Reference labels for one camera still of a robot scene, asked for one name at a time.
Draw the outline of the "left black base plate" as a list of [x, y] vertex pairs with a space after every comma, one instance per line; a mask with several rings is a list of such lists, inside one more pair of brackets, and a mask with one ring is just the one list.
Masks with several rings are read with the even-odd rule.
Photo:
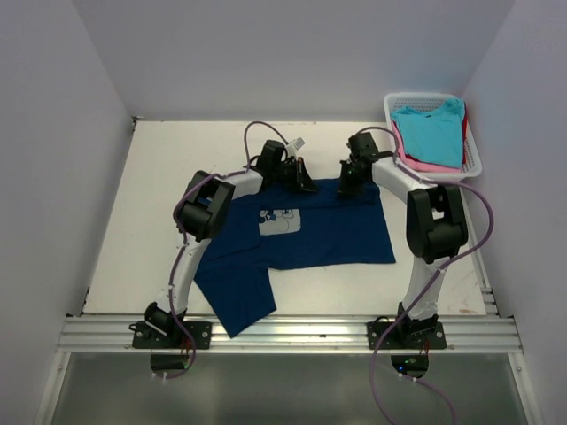
[[132, 346], [136, 349], [209, 349], [213, 327], [210, 321], [183, 321], [182, 317], [178, 321], [184, 330], [171, 313], [148, 309], [143, 320], [128, 326], [134, 333]]

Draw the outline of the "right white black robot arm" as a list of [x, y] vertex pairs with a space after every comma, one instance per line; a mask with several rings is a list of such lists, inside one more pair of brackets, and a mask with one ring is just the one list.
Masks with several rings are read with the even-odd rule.
[[369, 132], [349, 137], [349, 159], [342, 160], [338, 193], [358, 196], [374, 183], [406, 206], [406, 240], [414, 255], [408, 290], [390, 332], [399, 344], [416, 348], [436, 333], [438, 302], [445, 272], [441, 266], [468, 243], [460, 190], [452, 184], [422, 182], [400, 167], [392, 151], [380, 151]]

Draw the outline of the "turquoise folded t-shirt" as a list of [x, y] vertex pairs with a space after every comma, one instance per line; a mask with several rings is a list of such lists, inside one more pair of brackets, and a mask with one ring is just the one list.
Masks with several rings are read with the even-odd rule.
[[462, 164], [464, 101], [448, 98], [436, 109], [419, 111], [404, 106], [391, 112], [402, 135], [405, 152], [422, 162], [458, 167]]

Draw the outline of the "red folded t-shirt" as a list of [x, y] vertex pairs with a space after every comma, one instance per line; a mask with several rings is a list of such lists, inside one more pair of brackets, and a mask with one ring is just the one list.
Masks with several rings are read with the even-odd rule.
[[463, 104], [463, 118], [462, 118], [462, 143], [463, 147], [464, 144], [467, 142], [467, 129], [468, 129], [468, 110], [467, 105]]

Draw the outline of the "pink folded t-shirt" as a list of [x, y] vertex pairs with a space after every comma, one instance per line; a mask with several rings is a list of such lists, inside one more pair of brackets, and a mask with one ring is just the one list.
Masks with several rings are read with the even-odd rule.
[[422, 162], [416, 158], [411, 157], [405, 152], [402, 135], [397, 127], [397, 124], [394, 121], [392, 122], [392, 131], [396, 136], [396, 140], [398, 141], [397, 152], [401, 162], [405, 166], [408, 166], [409, 168], [417, 172], [442, 173], [442, 174], [460, 173], [462, 166], [466, 163], [465, 156], [462, 156], [462, 164], [458, 167], [441, 166], [441, 165]]

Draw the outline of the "navy blue printed t-shirt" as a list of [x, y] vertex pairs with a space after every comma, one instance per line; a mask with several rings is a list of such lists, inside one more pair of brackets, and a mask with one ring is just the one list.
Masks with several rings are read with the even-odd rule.
[[230, 337], [276, 310], [271, 269], [395, 263], [376, 185], [346, 197], [336, 179], [315, 184], [315, 193], [274, 185], [231, 203], [194, 278]]

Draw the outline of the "aluminium front frame rail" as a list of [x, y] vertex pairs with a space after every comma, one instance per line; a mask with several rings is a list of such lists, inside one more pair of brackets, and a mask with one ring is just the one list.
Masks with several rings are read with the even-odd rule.
[[[520, 353], [523, 346], [512, 319], [489, 316], [442, 317], [437, 327], [405, 345], [380, 334], [385, 320], [372, 326], [369, 316], [271, 316], [231, 338], [212, 315], [189, 316], [199, 352], [215, 353], [368, 353], [379, 348], [389, 353]], [[60, 352], [174, 353], [178, 347], [144, 328], [132, 315], [83, 315], [66, 319], [58, 339]]]

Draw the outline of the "white plastic laundry basket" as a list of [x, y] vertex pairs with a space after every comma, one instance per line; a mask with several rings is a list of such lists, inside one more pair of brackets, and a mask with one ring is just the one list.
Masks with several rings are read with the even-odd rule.
[[403, 166], [431, 180], [480, 176], [482, 163], [461, 98], [391, 93], [384, 97], [384, 113], [394, 133], [394, 152]]

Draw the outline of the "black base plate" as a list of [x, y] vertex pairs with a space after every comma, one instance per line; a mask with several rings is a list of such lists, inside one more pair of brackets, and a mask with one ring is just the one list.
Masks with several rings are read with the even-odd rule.
[[444, 350], [447, 340], [443, 324], [437, 314], [428, 319], [404, 318], [393, 330], [386, 332], [392, 324], [386, 316], [378, 316], [366, 323], [366, 335], [370, 350]]
[[171, 313], [148, 309], [143, 320], [128, 326], [134, 333], [132, 346], [136, 349], [209, 349], [213, 327], [210, 321], [183, 321], [182, 317], [178, 321], [184, 330]]

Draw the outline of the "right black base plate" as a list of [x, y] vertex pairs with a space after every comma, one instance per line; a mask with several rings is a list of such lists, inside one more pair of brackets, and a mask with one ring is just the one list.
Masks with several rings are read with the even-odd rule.
[[378, 316], [366, 323], [366, 335], [370, 350], [444, 350], [447, 340], [443, 324], [437, 314], [428, 319], [404, 318], [393, 330], [386, 332], [392, 324], [386, 316]]

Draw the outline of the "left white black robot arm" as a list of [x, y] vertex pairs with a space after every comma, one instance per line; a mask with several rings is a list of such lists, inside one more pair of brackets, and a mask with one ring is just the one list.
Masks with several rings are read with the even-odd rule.
[[190, 286], [206, 249], [221, 233], [233, 200], [256, 195], [273, 183], [293, 191], [317, 191], [304, 159], [298, 154], [304, 144], [302, 138], [289, 143], [268, 140], [254, 165], [248, 164], [226, 175], [204, 171], [194, 174], [173, 210], [180, 241], [167, 286], [144, 313], [145, 326], [161, 345], [175, 347], [189, 334], [182, 320]]

